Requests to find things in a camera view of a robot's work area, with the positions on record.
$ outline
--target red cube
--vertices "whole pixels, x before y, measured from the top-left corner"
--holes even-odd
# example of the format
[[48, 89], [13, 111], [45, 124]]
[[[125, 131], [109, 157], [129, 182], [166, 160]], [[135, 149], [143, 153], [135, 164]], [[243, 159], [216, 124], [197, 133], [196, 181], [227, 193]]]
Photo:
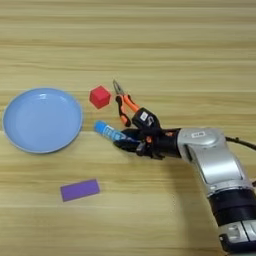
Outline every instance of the red cube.
[[111, 94], [103, 87], [98, 86], [90, 92], [90, 102], [97, 108], [103, 108], [109, 104]]

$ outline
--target purple rectangular block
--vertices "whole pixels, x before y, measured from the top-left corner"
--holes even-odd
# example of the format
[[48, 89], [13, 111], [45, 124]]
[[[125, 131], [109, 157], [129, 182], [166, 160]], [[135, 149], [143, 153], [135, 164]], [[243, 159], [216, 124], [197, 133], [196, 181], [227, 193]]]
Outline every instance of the purple rectangular block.
[[100, 192], [97, 180], [87, 180], [60, 188], [63, 202], [94, 195]]

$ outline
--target blue marker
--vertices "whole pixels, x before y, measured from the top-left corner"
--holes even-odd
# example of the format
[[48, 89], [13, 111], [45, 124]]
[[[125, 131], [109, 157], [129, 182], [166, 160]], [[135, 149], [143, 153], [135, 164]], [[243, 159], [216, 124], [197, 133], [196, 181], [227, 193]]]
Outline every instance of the blue marker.
[[115, 140], [132, 140], [135, 141], [134, 139], [127, 137], [124, 133], [115, 130], [113, 127], [109, 126], [103, 121], [97, 121], [94, 124], [94, 131], [103, 135], [104, 137], [115, 141]]

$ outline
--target light blue plate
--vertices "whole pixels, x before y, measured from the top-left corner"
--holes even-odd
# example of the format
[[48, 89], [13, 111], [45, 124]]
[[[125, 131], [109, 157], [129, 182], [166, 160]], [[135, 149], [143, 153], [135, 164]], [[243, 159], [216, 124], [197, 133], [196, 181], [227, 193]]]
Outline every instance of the light blue plate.
[[68, 93], [51, 88], [26, 91], [7, 106], [3, 129], [18, 148], [50, 153], [71, 143], [83, 123], [79, 103]]

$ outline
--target wooden table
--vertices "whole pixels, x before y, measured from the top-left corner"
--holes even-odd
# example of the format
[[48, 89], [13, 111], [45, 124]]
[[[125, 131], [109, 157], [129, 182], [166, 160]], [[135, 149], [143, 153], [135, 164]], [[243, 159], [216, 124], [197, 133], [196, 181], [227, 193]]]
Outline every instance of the wooden table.
[[[69, 91], [85, 123], [66, 149], [30, 155], [0, 133], [3, 256], [216, 256], [216, 224], [198, 174], [177, 159], [116, 149], [117, 106], [88, 101], [119, 81], [163, 127], [219, 127], [256, 142], [256, 2], [1, 0], [0, 107], [40, 86]], [[255, 152], [231, 145], [254, 178]], [[96, 178], [99, 195], [63, 203], [60, 186]]]

